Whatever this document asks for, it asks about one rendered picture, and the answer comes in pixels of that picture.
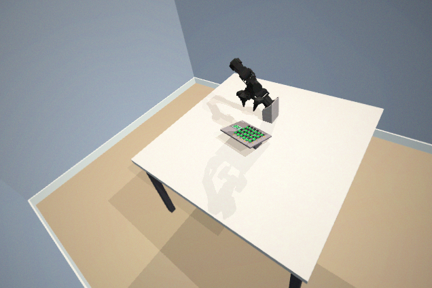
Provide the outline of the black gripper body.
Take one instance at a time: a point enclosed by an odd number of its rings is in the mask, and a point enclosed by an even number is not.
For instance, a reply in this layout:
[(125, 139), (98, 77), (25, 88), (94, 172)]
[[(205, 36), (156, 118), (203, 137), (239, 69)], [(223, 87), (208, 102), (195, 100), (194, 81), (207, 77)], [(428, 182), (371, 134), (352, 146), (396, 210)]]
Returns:
[[(262, 98), (262, 97), (260, 97), (260, 96), (256, 98), (256, 97), (255, 97), (255, 96), (256, 96), (256, 93), (255, 93), (251, 88), (246, 87), (245, 90), (247, 90), (247, 92), (248, 92), (249, 90), (251, 91), (251, 93), (252, 93), (252, 98), (251, 98), (251, 99), (254, 100), (254, 103), (255, 103), (255, 104), (260, 105), (260, 104), (264, 103), (264, 98)], [(237, 96), (240, 96), (243, 92), (244, 92), (244, 90), (240, 90), (240, 91), (238, 91), (238, 92), (236, 93), (236, 95), (237, 95)]]

